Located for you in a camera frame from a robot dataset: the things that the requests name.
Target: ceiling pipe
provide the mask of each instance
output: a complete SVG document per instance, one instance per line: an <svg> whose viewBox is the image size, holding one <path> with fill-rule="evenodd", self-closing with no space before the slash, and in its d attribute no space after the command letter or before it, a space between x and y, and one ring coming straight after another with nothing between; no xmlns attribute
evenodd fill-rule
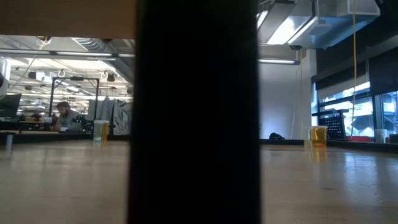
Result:
<svg viewBox="0 0 398 224"><path fill-rule="evenodd" d="M96 39L96 38L72 38L72 39L89 52L101 52L101 53L118 52L114 46L101 39ZM126 81L130 83L134 81L134 74L132 71L133 59L116 58L113 61L104 61L104 62L114 67L116 70L119 70L121 72L121 76Z"/></svg>

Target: table surface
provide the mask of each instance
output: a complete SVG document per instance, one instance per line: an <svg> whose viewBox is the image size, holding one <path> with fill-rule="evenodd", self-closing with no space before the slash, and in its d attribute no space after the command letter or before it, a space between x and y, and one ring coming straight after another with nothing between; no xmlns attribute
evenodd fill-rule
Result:
<svg viewBox="0 0 398 224"><path fill-rule="evenodd" d="M125 223L128 142L0 150L0 223ZM261 146L263 223L397 223L398 155Z"/></svg>

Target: black pole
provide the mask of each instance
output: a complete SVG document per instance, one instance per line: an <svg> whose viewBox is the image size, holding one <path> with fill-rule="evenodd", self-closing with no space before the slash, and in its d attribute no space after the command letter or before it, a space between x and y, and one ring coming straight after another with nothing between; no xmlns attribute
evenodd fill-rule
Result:
<svg viewBox="0 0 398 224"><path fill-rule="evenodd" d="M55 81L57 77L52 78L52 85L51 85L51 96L50 96L50 106L49 106L49 116L52 114L52 101L54 99L54 89L55 89Z"/></svg>
<svg viewBox="0 0 398 224"><path fill-rule="evenodd" d="M138 9L128 222L260 223L258 1Z"/></svg>
<svg viewBox="0 0 398 224"><path fill-rule="evenodd" d="M100 88L100 80L99 80L99 78L96 78L95 80L97 81L97 89L96 89L96 92L95 92L94 121L95 121L96 116L97 116L98 90Z"/></svg>

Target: white wall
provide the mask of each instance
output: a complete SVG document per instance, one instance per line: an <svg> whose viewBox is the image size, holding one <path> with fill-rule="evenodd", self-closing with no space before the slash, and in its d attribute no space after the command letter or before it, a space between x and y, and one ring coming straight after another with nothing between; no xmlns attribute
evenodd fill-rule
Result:
<svg viewBox="0 0 398 224"><path fill-rule="evenodd" d="M302 128L311 126L314 74L314 50L308 50L298 66L259 64L260 138L278 133L286 139L302 139Z"/></svg>

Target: computer monitor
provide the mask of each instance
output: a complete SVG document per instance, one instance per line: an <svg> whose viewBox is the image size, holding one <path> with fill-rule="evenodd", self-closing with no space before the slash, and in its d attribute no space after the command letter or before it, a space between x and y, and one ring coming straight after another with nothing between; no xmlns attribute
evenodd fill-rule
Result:
<svg viewBox="0 0 398 224"><path fill-rule="evenodd" d="M17 116L21 94L0 96L0 118Z"/></svg>

